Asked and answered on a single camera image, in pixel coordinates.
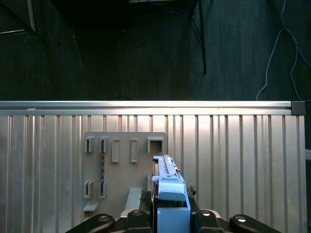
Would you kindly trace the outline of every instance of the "gray end cap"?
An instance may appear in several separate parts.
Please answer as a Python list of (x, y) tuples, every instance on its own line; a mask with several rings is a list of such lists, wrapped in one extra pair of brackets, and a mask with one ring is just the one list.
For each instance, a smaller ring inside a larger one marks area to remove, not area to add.
[(292, 101), (292, 115), (293, 116), (305, 116), (306, 115), (306, 103), (304, 101)]

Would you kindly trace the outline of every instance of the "blue plastic object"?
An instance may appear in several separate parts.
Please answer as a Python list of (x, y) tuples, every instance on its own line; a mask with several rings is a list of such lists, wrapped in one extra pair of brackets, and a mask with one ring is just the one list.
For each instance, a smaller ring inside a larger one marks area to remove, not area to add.
[(158, 208), (157, 232), (190, 233), (190, 203), (185, 181), (169, 155), (154, 156), (154, 160), (159, 166), (159, 176), (152, 177), (152, 181), (158, 183), (158, 199), (186, 203), (185, 207)]

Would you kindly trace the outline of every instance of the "gray pegboard panel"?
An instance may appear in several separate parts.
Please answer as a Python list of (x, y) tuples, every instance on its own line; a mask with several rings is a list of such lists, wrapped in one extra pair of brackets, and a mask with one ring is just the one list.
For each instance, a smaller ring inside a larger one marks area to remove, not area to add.
[[(125, 210), (129, 188), (148, 189), (147, 175), (152, 175), (153, 155), (168, 153), (165, 133), (148, 132), (87, 132), (85, 139), (92, 138), (92, 152), (83, 150), (83, 182), (93, 182), (92, 190), (83, 196), (83, 208), (96, 204), (95, 211), (84, 212), (84, 219), (96, 214), (119, 217)], [(104, 196), (100, 197), (102, 151), (104, 153)]]

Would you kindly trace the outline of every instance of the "white cable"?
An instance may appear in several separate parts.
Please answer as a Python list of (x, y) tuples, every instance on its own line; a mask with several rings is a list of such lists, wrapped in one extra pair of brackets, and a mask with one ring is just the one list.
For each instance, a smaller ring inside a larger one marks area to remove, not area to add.
[(263, 86), (263, 88), (258, 92), (257, 96), (256, 96), (256, 101), (258, 100), (258, 97), (259, 95), (261, 94), (261, 92), (266, 89), (267, 87), (267, 84), (268, 84), (268, 70), (269, 70), (269, 66), (270, 66), (270, 63), (271, 63), (271, 59), (272, 59), (272, 56), (273, 56), (273, 53), (274, 53), (274, 50), (276, 49), (276, 44), (277, 44), (277, 41), (278, 41), (278, 38), (280, 37), (282, 31), (284, 31), (284, 29), (282, 29), (281, 31), (279, 31), (277, 37), (276, 37), (276, 42), (274, 43), (274, 46), (273, 46), (273, 50), (272, 50), (272, 53), (270, 55), (270, 59), (269, 59), (269, 62), (268, 62), (268, 65), (267, 65), (267, 69), (266, 69), (266, 83), (265, 85)]
[(282, 20), (283, 29), (281, 29), (281, 30), (279, 31), (279, 33), (278, 33), (278, 35), (277, 35), (277, 37), (276, 37), (276, 42), (275, 42), (274, 47), (273, 47), (273, 50), (272, 50), (272, 52), (271, 52), (270, 59), (269, 59), (269, 62), (268, 62), (268, 65), (267, 65), (267, 69), (266, 69), (266, 83), (265, 83), (265, 86), (258, 92), (258, 94), (257, 94), (257, 96), (256, 96), (256, 100), (258, 99), (260, 93), (267, 87), (267, 84), (268, 84), (267, 76), (268, 76), (268, 69), (269, 69), (269, 66), (270, 66), (271, 58), (272, 58), (273, 53), (274, 53), (274, 50), (275, 50), (275, 48), (276, 48), (276, 44), (277, 44), (278, 38), (279, 38), (281, 32), (285, 30), (285, 31), (292, 37), (292, 39), (293, 39), (293, 41), (294, 41), (294, 43), (295, 43), (295, 45), (296, 45), (296, 58), (295, 58), (294, 65), (293, 65), (293, 67), (292, 67), (292, 69), (291, 69), (291, 73), (290, 73), (290, 75), (291, 75), (291, 80), (292, 80), (292, 83), (293, 83), (293, 86), (294, 86), (294, 89), (295, 89), (295, 93), (296, 93), (296, 95), (297, 95), (297, 97), (298, 97), (298, 99), (299, 99), (300, 101), (309, 102), (309, 101), (311, 101), (311, 99), (309, 99), (309, 100), (302, 100), (302, 99), (301, 99), (301, 97), (299, 96), (299, 94), (298, 94), (298, 92), (297, 92), (297, 88), (296, 88), (296, 85), (295, 85), (295, 82), (294, 82), (294, 79), (293, 79), (293, 70), (295, 69), (295, 66), (296, 66), (296, 63), (297, 63), (298, 52), (299, 52), (299, 55), (300, 55), (300, 57), (302, 58), (302, 60), (303, 60), (310, 68), (311, 68), (311, 65), (310, 65), (310, 63), (307, 62), (307, 60), (303, 57), (303, 55), (302, 55), (302, 53), (301, 53), (301, 51), (300, 51), (300, 48), (299, 48), (299, 46), (298, 46), (298, 42), (297, 42), (296, 38), (294, 37), (293, 33), (291, 32), (291, 30), (289, 30), (289, 29), (285, 26), (284, 18), (283, 18), (283, 14), (284, 14), (284, 10), (285, 10), (285, 5), (286, 5), (286, 0), (284, 0), (283, 9), (282, 9), (282, 13), (281, 13), (281, 20)]

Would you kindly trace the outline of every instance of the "corrugated metal wall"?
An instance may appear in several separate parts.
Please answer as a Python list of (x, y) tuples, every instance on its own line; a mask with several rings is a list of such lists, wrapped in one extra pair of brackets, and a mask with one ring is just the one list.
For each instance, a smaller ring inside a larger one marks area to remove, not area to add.
[(306, 232), (303, 116), (0, 116), (0, 232), (64, 232), (83, 219), (87, 131), (165, 132), (201, 208)]

